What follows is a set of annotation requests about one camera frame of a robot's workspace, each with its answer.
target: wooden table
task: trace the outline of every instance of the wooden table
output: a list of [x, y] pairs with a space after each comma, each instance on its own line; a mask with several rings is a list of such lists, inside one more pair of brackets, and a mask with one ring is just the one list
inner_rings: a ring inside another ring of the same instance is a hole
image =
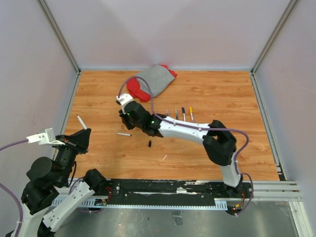
[[[82, 73], [66, 134], [82, 129], [77, 114], [92, 133], [89, 152], [76, 159], [76, 177], [97, 168], [108, 178], [221, 180], [219, 166], [209, 160], [203, 146], [176, 138], [149, 137], [138, 128], [130, 131], [125, 128], [115, 100], [122, 82], [136, 73]], [[177, 73], [178, 77], [154, 99], [155, 111], [165, 114], [169, 109], [175, 118], [174, 109], [177, 108], [182, 120], [181, 107], [185, 107], [187, 120], [191, 121], [191, 106], [197, 123], [211, 123], [217, 119], [228, 128], [247, 132], [250, 143], [238, 157], [240, 170], [248, 172], [254, 180], [278, 180], [248, 72]], [[142, 105], [151, 111], [149, 102]], [[117, 132], [132, 136], [120, 136]], [[240, 148], [245, 138], [238, 133], [234, 135], [237, 148]]]

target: cloth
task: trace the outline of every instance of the cloth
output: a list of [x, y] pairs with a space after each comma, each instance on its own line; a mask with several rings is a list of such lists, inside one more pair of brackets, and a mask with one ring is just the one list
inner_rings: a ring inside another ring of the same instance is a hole
[[[136, 76], [145, 79], [152, 90], [153, 96], [157, 97], [177, 77], [177, 74], [169, 70], [167, 65], [156, 65], [139, 72]], [[142, 80], [131, 79], [126, 87], [130, 95], [134, 98], [140, 98], [141, 102], [150, 100], [149, 90]]]

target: white wall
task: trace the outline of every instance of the white wall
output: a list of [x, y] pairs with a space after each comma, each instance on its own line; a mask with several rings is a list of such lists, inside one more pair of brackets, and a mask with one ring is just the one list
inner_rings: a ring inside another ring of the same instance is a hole
[[[0, 146], [53, 126], [60, 129], [76, 73], [35, 0], [0, 0]], [[22, 144], [0, 152], [0, 182], [19, 198], [32, 162], [52, 152]], [[18, 220], [0, 189], [0, 236]]]
[[316, 1], [300, 1], [257, 73], [284, 169], [316, 234]]
[[289, 0], [47, 0], [82, 68], [250, 69]]

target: metal frame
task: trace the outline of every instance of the metal frame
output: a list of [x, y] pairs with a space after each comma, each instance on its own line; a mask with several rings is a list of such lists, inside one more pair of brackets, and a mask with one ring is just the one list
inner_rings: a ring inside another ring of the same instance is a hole
[[[286, 21], [289, 19], [291, 13], [293, 12], [293, 10], [295, 9], [295, 7], [297, 6], [298, 2], [300, 0], [290, 0], [288, 6], [286, 7], [283, 15], [281, 16], [278, 24], [276, 25], [275, 29], [273, 30], [270, 38], [268, 39], [265, 47], [263, 48], [263, 50], [261, 51], [254, 67], [250, 70], [250, 78], [251, 78], [251, 82], [254, 88], [254, 93], [256, 95], [256, 99], [258, 102], [258, 106], [259, 106], [259, 110], [261, 112], [262, 115], [262, 119], [263, 119], [263, 124], [265, 126], [266, 132], [267, 132], [267, 137], [269, 139], [269, 143], [272, 149], [272, 153], [275, 159], [275, 163], [277, 166], [277, 170], [279, 174], [284, 175], [285, 179], [286, 179], [286, 173], [282, 171], [282, 158], [280, 156], [280, 152], [278, 150], [278, 147], [275, 143], [274, 140], [274, 134], [273, 134], [273, 130], [271, 129], [270, 126], [270, 121], [269, 121], [269, 117], [267, 115], [267, 111], [265, 109], [265, 104], [264, 101], [262, 100], [261, 97], [261, 92], [260, 92], [260, 88], [258, 86], [258, 84], [256, 83], [256, 72], [258, 70], [258, 68], [260, 67], [261, 63], [263, 62], [264, 58], [266, 57], [267, 53], [269, 52], [270, 48], [272, 47], [274, 41], [276, 40], [276, 38], [278, 37], [279, 33], [281, 32], [284, 24], [286, 23]], [[67, 124], [67, 120], [69, 117], [69, 113], [74, 101], [74, 97], [76, 94], [76, 90], [78, 87], [78, 83], [79, 83], [79, 79], [81, 76], [81, 69], [78, 66], [73, 54], [71, 53], [47, 3], [45, 0], [37, 0], [37, 2], [39, 3], [39, 6], [41, 7], [45, 17], [47, 18], [50, 26], [53, 29], [53, 32], [55, 33], [58, 41], [60, 42], [62, 48], [64, 49], [67, 57], [69, 58], [73, 68], [75, 69], [75, 71], [77, 72], [77, 77], [74, 83], [74, 87], [72, 90], [72, 94], [68, 100], [68, 106], [67, 109], [65, 111], [64, 114], [64, 121], [61, 125], [60, 128], [60, 132], [63, 133], [65, 131], [66, 128], [66, 124]], [[60, 198], [63, 198], [63, 196], [68, 195], [69, 189], [59, 189], [58, 190], [61, 193]], [[222, 202], [226, 202], [226, 201], [231, 201], [233, 199], [229, 198], [226, 200], [223, 199], [217, 199], [217, 201], [222, 201]], [[296, 185], [295, 182], [291, 182], [291, 181], [254, 181], [254, 201], [288, 201], [292, 210], [292, 215], [294, 218], [294, 222], [297, 228], [297, 231], [299, 233], [299, 236], [301, 237], [312, 237], [313, 233], [311, 230], [311, 226], [309, 224], [309, 221], [307, 219], [304, 207], [303, 207], [303, 203], [300, 197], [300, 193], [298, 190], [298, 187]]]

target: white connector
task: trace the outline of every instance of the white connector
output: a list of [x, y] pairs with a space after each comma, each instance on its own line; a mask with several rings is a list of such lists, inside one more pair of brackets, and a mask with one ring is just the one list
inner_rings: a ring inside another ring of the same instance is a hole
[[65, 143], [56, 140], [53, 128], [46, 128], [40, 133], [26, 137], [28, 143], [38, 142], [39, 145], [64, 145]]
[[134, 99], [130, 94], [127, 93], [123, 93], [122, 95], [120, 95], [119, 97], [117, 96], [117, 101], [120, 103], [120, 105], [122, 105], [122, 111], [123, 114], [125, 114], [125, 106], [129, 103], [132, 102]]

